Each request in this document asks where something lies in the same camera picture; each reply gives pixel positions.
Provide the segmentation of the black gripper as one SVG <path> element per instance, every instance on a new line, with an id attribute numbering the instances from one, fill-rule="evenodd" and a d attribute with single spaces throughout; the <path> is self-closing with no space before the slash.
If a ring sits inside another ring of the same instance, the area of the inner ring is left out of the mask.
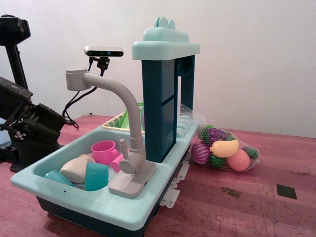
<path id="1" fill-rule="evenodd" d="M 33 145 L 51 147 L 59 138 L 65 118 L 44 104 L 30 107 L 30 124 L 15 127 L 23 120 L 27 107 L 31 104 L 32 92 L 1 77 L 0 78 L 0 130 L 7 130 L 14 138 Z"/>

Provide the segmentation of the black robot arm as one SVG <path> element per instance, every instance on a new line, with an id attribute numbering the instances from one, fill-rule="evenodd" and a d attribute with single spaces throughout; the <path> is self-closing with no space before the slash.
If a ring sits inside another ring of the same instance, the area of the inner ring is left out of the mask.
<path id="1" fill-rule="evenodd" d="M 5 47 L 14 82 L 0 79 L 0 117 L 14 139 L 43 147 L 57 144 L 65 119 L 43 104 L 32 103 L 17 45 L 31 36 L 27 20 L 5 14 L 0 18 L 0 44 Z"/>

